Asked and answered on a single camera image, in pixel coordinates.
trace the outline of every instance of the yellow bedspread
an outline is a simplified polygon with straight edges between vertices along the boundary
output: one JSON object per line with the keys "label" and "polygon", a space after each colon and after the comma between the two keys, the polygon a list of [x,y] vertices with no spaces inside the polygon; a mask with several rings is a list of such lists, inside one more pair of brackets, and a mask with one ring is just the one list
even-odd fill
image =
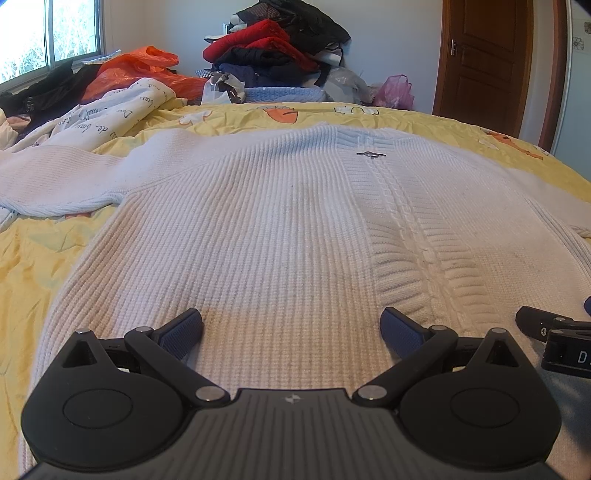
{"label": "yellow bedspread", "polygon": [[[173,108],[175,102],[167,106]],[[187,118],[198,112],[205,114]],[[318,122],[365,128],[391,127],[421,135],[471,150],[504,167],[528,171],[591,202],[590,182],[526,142],[423,113],[342,103],[160,109],[136,125],[128,136],[113,140],[96,152],[123,157],[163,128],[185,128],[199,135],[227,135],[256,129],[305,128]],[[114,207],[108,206],[91,215],[73,218],[19,218],[0,233],[0,452],[5,455],[1,462],[4,466],[1,480],[18,476],[20,413],[47,310],[72,265],[114,211]]]}

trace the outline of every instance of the pink plastic bag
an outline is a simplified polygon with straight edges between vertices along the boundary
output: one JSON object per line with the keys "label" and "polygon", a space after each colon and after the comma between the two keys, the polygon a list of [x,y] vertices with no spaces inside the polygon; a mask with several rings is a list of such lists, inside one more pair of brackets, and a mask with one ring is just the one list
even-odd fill
{"label": "pink plastic bag", "polygon": [[399,110],[412,110],[414,95],[410,94],[413,84],[406,75],[388,77],[374,99],[374,106],[387,106]]}

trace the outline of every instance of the door frame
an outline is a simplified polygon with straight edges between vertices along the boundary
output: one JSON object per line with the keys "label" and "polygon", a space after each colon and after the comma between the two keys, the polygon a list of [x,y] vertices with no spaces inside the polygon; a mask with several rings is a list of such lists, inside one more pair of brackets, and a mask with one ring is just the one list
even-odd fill
{"label": "door frame", "polygon": [[554,51],[552,58],[552,74],[548,104],[544,115],[544,124],[538,146],[546,151],[552,150],[558,119],[562,109],[564,87],[566,84],[566,67],[569,50],[568,7],[570,0],[553,0],[554,11]]}
{"label": "door frame", "polygon": [[[521,85],[521,95],[519,96],[519,106],[517,110],[517,117],[515,125],[509,134],[512,137],[518,137],[521,130],[521,123],[523,121],[523,114],[525,112],[525,103],[527,101],[527,93],[529,91],[530,76],[531,76],[531,60],[534,48],[534,6],[533,0],[525,0],[527,7],[527,37],[526,37],[526,54],[525,54],[525,72],[523,77],[523,84]],[[433,115],[440,116],[441,104],[443,103],[443,90],[445,84],[445,77],[447,73],[447,64],[449,61],[449,49],[451,48],[451,32],[450,23],[452,17],[452,0],[443,0],[443,15],[441,16],[441,49],[439,52],[439,70],[437,71],[437,86],[435,88],[435,100],[433,103]]]}

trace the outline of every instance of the white knit sweater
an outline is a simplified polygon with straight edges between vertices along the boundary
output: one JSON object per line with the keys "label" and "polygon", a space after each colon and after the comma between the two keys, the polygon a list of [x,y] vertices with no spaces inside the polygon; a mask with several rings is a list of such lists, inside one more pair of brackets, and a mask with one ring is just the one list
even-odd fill
{"label": "white knit sweater", "polygon": [[[589,247],[500,167],[391,129],[166,130],[126,158],[37,147],[0,161],[2,206],[109,203],[48,314],[33,385],[75,328],[118,337],[189,307],[206,325],[190,365],[232,392],[359,387],[391,365],[389,305],[460,335],[503,326],[538,362],[518,308],[582,319],[591,294]],[[551,463],[587,479],[590,382],[542,374],[564,419]]]}

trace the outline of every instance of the blue gripper pad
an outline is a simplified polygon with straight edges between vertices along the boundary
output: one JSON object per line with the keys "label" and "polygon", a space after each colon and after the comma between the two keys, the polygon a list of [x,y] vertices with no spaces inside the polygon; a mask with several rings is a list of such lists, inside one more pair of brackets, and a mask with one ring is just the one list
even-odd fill
{"label": "blue gripper pad", "polygon": [[431,337],[428,329],[392,307],[387,307],[382,313],[379,329],[388,348],[400,358],[413,353]]}
{"label": "blue gripper pad", "polygon": [[196,309],[189,309],[155,330],[151,337],[164,350],[176,357],[185,357],[203,335],[203,320]]}

